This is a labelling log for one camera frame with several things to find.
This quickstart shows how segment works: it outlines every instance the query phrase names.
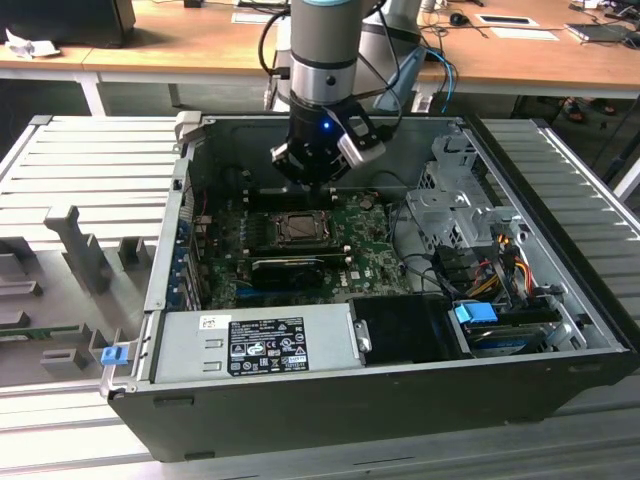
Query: power supply label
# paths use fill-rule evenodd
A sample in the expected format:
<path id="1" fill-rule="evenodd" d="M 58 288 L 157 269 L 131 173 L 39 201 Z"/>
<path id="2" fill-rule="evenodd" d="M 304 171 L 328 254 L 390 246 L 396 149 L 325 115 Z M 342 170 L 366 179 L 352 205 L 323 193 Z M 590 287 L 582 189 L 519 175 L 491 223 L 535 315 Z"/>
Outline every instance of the power supply label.
<path id="1" fill-rule="evenodd" d="M 302 317 L 229 322 L 230 375 L 309 370 Z"/>

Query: computer case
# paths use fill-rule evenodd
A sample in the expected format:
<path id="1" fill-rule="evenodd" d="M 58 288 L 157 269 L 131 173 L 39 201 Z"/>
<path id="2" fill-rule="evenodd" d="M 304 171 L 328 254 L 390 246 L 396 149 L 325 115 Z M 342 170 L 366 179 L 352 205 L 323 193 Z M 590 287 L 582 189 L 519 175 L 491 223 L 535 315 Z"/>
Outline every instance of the computer case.
<path id="1" fill-rule="evenodd" d="M 131 0 L 0 0 L 0 39 L 5 29 L 56 45 L 122 47 L 136 18 Z"/>

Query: table leg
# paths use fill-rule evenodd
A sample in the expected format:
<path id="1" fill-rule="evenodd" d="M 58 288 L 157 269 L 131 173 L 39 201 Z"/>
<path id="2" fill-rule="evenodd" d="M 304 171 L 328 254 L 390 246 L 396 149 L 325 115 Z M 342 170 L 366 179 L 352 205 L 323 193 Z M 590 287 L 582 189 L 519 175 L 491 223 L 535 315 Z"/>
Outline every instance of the table leg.
<path id="1" fill-rule="evenodd" d="M 76 81 L 80 83 L 84 98 L 89 105 L 89 111 L 93 116 L 106 116 L 110 114 L 109 106 L 102 101 L 102 85 L 97 73 L 84 72 L 76 75 Z"/>
<path id="2" fill-rule="evenodd" d="M 636 160 L 626 175 L 622 177 L 622 180 L 620 180 L 620 183 L 618 183 L 613 193 L 621 202 L 625 202 L 638 184 L 640 184 L 640 158 Z"/>
<path id="3" fill-rule="evenodd" d="M 419 85 L 416 90 L 416 96 L 413 99 L 411 111 L 413 113 L 429 113 L 435 92 L 435 87 L 431 87 L 430 85 Z"/>
<path id="4" fill-rule="evenodd" d="M 171 98 L 171 106 L 179 108 L 182 106 L 182 102 L 180 101 L 180 91 L 178 90 L 178 85 L 175 83 L 169 84 L 169 97 Z"/>

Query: laptop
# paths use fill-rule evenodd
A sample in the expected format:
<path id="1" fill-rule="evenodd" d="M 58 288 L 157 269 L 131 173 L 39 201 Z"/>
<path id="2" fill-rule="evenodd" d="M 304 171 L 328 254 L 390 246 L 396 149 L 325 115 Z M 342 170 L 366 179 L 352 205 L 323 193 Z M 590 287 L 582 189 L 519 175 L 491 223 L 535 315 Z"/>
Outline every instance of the laptop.
<path id="1" fill-rule="evenodd" d="M 568 23 L 565 27 L 585 43 L 618 43 L 622 42 L 631 33 L 631 30 L 622 25 Z"/>

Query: blue drive bracket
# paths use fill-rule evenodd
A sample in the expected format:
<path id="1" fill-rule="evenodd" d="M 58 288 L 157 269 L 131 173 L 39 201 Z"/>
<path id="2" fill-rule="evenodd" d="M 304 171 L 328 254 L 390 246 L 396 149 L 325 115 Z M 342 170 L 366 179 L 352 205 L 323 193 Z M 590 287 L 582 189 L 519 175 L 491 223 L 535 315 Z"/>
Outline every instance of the blue drive bracket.
<path id="1" fill-rule="evenodd" d="M 470 302 L 463 303 L 454 310 L 458 322 L 462 323 L 489 323 L 497 322 L 493 306 L 490 303 Z"/>

